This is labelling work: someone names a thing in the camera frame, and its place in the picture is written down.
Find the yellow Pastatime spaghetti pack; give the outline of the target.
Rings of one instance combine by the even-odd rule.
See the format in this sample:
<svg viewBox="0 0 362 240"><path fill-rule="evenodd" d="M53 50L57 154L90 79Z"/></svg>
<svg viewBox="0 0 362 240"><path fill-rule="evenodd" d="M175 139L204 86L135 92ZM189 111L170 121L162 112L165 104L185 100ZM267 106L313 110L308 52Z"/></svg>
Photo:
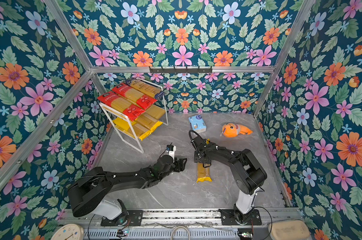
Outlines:
<svg viewBox="0 0 362 240"><path fill-rule="evenodd" d="M152 133L151 130L136 122L131 122L129 124L127 121L121 118L116 118L112 122L118 130L127 134L131 138L138 137L138 139L141 141L143 141Z"/></svg>

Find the red spaghetti pack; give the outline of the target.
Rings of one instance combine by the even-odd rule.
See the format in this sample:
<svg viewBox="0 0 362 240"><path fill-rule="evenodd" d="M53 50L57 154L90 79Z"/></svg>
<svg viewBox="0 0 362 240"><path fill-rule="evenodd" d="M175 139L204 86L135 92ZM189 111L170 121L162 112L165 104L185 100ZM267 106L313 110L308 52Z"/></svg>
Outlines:
<svg viewBox="0 0 362 240"><path fill-rule="evenodd" d="M149 97L148 95L136 90L124 83L121 83L112 89L116 94L128 99L132 103L136 104L140 108L147 110L154 103L157 102L156 99Z"/></svg>
<svg viewBox="0 0 362 240"><path fill-rule="evenodd" d="M135 121L140 115L145 112L140 107L132 104L130 101L122 96L119 96L113 91L100 95L97 99L103 104L126 115L131 121Z"/></svg>

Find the blue gold spaghetti pack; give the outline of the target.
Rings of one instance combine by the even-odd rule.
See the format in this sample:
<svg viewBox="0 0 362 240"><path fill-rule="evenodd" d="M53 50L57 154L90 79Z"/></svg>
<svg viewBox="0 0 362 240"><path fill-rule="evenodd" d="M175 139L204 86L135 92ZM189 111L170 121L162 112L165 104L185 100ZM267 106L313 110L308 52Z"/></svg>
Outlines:
<svg viewBox="0 0 362 240"><path fill-rule="evenodd" d="M128 79L125 80L124 83L156 100L161 100L164 96L164 92L160 87L149 84L143 80Z"/></svg>

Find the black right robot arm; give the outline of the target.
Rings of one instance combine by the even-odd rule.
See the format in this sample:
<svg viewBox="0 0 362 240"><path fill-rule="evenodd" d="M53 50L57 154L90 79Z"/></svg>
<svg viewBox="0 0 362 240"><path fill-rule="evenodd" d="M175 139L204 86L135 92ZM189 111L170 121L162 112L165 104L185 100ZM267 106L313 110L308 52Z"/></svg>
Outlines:
<svg viewBox="0 0 362 240"><path fill-rule="evenodd" d="M268 177L261 163L249 149L233 151L220 147L193 130L189 131L189 137L195 149L195 163L208 168L213 161L217 161L230 168L240 190L234 205L234 218L241 225L250 221L255 209L255 198L259 192L264 191L262 185Z"/></svg>

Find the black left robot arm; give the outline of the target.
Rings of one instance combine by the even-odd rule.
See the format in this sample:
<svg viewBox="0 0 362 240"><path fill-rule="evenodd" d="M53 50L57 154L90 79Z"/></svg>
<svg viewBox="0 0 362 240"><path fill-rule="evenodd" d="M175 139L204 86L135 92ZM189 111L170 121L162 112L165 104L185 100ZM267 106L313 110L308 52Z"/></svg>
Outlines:
<svg viewBox="0 0 362 240"><path fill-rule="evenodd" d="M72 214L76 218L90 214L112 192L151 188L171 173L184 171L186 163L186 158L162 155L153 166L136 172L116 173L96 167L76 180L67 190Z"/></svg>

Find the light blue tissue pack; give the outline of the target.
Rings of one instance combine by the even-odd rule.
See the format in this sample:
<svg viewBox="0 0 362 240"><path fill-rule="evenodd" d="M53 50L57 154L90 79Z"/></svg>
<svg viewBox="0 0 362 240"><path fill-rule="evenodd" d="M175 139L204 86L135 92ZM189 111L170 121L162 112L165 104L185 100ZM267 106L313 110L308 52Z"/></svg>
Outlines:
<svg viewBox="0 0 362 240"><path fill-rule="evenodd" d="M207 126L201 115L189 117L189 122L191 125L191 130L195 131L196 133L203 133L207 130Z"/></svg>

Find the orange plush fish toy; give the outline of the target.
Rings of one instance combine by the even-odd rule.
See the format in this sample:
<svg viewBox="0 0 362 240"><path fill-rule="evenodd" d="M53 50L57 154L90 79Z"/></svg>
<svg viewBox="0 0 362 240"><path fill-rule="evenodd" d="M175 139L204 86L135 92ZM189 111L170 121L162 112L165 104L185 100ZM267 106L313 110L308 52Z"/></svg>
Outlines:
<svg viewBox="0 0 362 240"><path fill-rule="evenodd" d="M244 125L228 123L223 125L221 136L226 138L234 138L238 135L250 135L253 131Z"/></svg>

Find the beige cushion pad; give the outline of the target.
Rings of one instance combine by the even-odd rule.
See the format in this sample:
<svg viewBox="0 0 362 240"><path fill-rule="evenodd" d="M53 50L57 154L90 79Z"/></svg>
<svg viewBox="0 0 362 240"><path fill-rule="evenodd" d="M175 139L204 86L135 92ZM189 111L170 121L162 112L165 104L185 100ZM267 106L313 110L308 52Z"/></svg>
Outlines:
<svg viewBox="0 0 362 240"><path fill-rule="evenodd" d="M310 240L311 234L307 225L301 220L276 222L269 225L273 240Z"/></svg>

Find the white round clock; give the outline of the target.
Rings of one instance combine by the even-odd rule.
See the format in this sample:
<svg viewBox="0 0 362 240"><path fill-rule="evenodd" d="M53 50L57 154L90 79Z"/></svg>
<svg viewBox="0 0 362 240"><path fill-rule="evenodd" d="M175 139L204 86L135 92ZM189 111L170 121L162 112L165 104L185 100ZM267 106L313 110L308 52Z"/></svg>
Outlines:
<svg viewBox="0 0 362 240"><path fill-rule="evenodd" d="M67 224L59 228L51 240L83 240L84 229L77 224Z"/></svg>

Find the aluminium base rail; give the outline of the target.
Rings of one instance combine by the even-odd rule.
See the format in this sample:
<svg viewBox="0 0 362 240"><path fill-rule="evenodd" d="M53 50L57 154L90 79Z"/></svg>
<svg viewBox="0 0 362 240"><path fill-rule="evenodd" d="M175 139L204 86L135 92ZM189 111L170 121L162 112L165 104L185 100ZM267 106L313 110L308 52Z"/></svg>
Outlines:
<svg viewBox="0 0 362 240"><path fill-rule="evenodd" d="M250 221L236 222L230 209L130 209L120 226L89 214L75 218L68 211L58 226L77 224L86 240L269 240L269 225L302 220L298 208L256 207Z"/></svg>

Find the black wall hook rail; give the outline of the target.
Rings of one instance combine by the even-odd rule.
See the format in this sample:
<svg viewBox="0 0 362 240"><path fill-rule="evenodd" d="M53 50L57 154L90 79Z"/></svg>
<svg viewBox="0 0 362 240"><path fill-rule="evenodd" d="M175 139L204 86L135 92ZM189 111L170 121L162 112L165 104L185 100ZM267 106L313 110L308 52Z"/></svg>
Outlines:
<svg viewBox="0 0 362 240"><path fill-rule="evenodd" d="M152 74L208 74L213 72L212 67L149 67Z"/></svg>

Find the white frame wooden shelf rack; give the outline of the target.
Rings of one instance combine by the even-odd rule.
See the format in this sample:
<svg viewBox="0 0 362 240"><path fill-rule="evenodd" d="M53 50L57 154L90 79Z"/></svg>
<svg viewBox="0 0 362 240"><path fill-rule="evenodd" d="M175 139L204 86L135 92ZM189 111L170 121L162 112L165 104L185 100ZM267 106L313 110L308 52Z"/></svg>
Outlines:
<svg viewBox="0 0 362 240"><path fill-rule="evenodd" d="M125 80L97 100L120 139L140 153L141 142L169 124L163 87L146 80Z"/></svg>

